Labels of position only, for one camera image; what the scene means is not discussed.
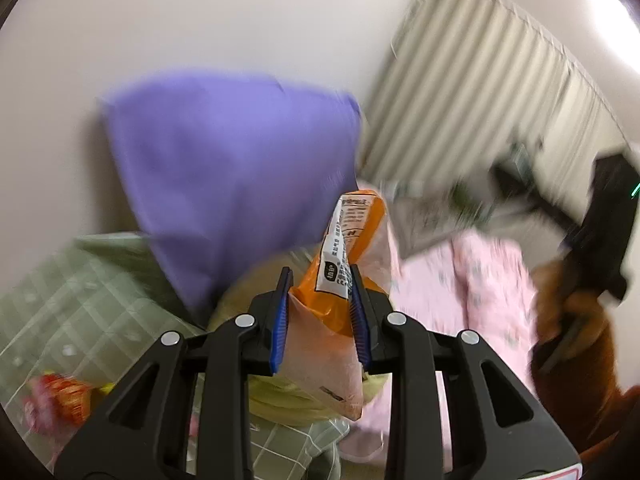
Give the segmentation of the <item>purple pillow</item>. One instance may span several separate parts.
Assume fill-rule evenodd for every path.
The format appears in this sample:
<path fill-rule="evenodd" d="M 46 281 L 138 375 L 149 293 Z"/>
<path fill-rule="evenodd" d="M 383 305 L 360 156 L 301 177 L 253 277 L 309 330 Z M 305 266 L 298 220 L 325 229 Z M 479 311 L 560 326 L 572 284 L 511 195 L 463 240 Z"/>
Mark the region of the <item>purple pillow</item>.
<path fill-rule="evenodd" d="M 102 114 L 134 218 L 195 316 L 254 264 L 318 242 L 356 186 L 346 92 L 179 70 L 111 93 Z"/>

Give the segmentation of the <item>beige curtain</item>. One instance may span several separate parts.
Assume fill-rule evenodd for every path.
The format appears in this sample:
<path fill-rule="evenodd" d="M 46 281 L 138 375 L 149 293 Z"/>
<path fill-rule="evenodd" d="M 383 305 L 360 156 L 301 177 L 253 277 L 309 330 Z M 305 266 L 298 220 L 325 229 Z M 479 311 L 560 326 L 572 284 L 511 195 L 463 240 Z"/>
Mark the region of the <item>beige curtain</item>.
<path fill-rule="evenodd" d="M 576 58 L 509 0 L 412 0 L 364 116 L 364 180 L 439 188 L 519 143 L 575 209 L 593 159 L 627 146 Z"/>

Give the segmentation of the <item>green white carton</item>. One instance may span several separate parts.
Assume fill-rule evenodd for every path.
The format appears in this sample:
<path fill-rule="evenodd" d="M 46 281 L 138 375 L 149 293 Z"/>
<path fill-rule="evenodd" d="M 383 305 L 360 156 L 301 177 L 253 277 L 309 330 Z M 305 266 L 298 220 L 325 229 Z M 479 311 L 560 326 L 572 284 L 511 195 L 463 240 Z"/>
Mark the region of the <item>green white carton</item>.
<path fill-rule="evenodd" d="M 490 193 L 458 181 L 448 188 L 402 188 L 388 202 L 390 222 L 401 259 L 408 259 L 455 235 L 484 226 L 496 202 Z"/>

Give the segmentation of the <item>red paper cup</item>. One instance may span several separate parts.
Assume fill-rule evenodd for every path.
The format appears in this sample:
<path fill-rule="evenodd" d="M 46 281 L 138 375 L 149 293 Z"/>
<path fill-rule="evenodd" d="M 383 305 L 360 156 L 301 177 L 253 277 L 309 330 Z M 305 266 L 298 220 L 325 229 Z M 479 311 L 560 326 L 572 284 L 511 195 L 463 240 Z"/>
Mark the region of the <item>red paper cup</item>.
<path fill-rule="evenodd" d="M 82 426 L 115 387 L 114 382 L 95 386 L 56 373 L 36 376 L 27 385 L 25 420 L 32 431 L 45 436 Z"/>

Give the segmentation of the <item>orange snack bag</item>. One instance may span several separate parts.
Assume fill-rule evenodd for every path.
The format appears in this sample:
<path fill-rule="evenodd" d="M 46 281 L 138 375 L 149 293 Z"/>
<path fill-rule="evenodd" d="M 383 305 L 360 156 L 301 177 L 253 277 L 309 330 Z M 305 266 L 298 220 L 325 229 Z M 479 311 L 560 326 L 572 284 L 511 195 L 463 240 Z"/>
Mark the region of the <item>orange snack bag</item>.
<path fill-rule="evenodd" d="M 366 394 L 350 320 L 352 265 L 363 285 L 390 291 L 388 215 L 372 190 L 343 194 L 318 252 L 288 293 L 288 338 L 281 373 L 329 410 L 360 419 Z"/>

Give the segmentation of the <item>brown fuzzy sleeve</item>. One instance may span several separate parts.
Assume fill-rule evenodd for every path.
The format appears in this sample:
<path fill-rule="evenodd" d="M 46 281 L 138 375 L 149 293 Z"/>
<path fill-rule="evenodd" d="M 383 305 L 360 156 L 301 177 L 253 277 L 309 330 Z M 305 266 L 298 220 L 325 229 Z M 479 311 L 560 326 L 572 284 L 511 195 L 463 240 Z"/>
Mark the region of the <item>brown fuzzy sleeve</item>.
<path fill-rule="evenodd" d="M 559 260 L 532 273 L 537 289 L 538 344 L 530 362 L 538 398 L 582 460 L 586 479 L 639 477 L 639 388 L 620 388 L 614 333 L 593 292 L 561 296 L 564 266 Z M 548 345 L 561 333 L 561 318 L 574 314 L 586 325 L 559 362 L 545 372 Z"/>

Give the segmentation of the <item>green checkered tablecloth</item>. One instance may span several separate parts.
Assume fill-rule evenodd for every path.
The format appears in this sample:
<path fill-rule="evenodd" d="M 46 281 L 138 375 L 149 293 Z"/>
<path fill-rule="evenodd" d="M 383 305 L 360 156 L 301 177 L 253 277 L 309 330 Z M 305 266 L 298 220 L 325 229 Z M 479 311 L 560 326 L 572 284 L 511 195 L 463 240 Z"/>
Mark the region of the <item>green checkered tablecloth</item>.
<path fill-rule="evenodd" d="M 78 237 L 1 299 L 1 405 L 17 433 L 52 468 L 72 430 L 36 429 L 25 417 L 29 382 L 44 373 L 103 387 L 168 330 L 200 329 L 132 233 Z M 250 455 L 258 479 L 337 479 L 348 423 L 282 376 L 251 377 Z"/>

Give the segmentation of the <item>pink floral bedding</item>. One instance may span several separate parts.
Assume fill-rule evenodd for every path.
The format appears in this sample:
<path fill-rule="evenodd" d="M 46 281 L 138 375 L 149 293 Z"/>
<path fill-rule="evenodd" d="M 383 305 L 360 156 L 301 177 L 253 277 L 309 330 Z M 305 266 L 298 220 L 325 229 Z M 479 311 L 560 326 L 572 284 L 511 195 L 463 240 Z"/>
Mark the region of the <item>pink floral bedding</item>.
<path fill-rule="evenodd" d="M 434 333 L 474 330 L 535 390 L 529 373 L 535 289 L 518 243 L 467 230 L 403 259 L 391 235 L 390 255 L 396 310 Z"/>

